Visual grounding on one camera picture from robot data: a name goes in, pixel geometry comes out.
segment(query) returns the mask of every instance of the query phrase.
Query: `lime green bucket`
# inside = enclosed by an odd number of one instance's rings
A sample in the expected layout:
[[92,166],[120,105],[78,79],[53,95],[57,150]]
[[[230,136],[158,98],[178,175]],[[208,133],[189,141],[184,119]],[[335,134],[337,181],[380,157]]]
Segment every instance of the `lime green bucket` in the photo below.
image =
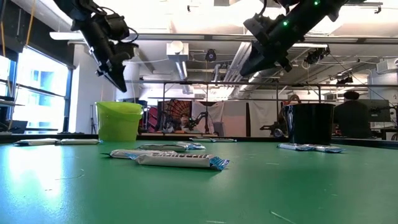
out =
[[104,141],[135,141],[142,106],[135,103],[97,102],[98,136]]

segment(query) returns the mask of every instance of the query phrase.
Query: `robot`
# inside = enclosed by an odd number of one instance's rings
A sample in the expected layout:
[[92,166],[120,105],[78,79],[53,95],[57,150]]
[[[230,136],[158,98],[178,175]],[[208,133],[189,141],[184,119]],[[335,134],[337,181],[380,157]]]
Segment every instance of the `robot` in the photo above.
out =
[[[124,17],[106,7],[100,7],[93,0],[54,0],[57,6],[71,19],[72,31],[80,30],[90,54],[98,64],[97,74],[104,75],[116,88],[126,92],[123,77],[124,60],[134,57],[139,47],[134,41],[138,33],[127,26]],[[244,22],[244,26],[257,39],[252,43],[249,58],[245,61],[242,76],[275,67],[275,63],[291,71],[287,51],[296,42],[304,41],[304,35],[315,27],[325,16],[332,21],[338,18],[340,8],[347,3],[361,3],[365,0],[274,0],[286,9],[286,16],[279,15],[275,20],[264,17],[267,0],[259,14]],[[126,41],[129,30],[135,38]]]

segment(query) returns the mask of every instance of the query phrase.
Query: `green table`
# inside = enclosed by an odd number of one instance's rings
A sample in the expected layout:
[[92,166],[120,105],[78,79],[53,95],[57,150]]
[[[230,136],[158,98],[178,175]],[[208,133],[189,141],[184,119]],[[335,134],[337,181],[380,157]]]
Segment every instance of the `green table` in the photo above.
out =
[[[148,143],[167,142],[135,146]],[[126,143],[1,146],[0,223],[398,223],[396,150],[204,145],[230,159],[228,169],[140,166],[100,155],[133,147]]]

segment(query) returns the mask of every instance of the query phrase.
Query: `desk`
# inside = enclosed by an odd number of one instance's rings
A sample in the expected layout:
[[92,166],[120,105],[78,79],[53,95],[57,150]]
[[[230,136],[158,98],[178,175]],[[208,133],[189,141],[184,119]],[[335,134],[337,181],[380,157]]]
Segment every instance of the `desk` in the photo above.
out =
[[398,223],[398,150],[203,143],[201,153],[231,159],[222,172],[100,155],[165,143],[1,146],[1,223],[289,224],[271,212],[297,224]]

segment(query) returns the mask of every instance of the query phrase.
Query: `black bucket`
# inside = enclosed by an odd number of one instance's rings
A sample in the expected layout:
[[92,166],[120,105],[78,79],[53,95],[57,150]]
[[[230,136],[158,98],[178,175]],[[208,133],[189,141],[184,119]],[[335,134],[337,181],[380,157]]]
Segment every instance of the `black bucket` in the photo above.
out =
[[330,145],[335,105],[300,103],[284,107],[290,143]]

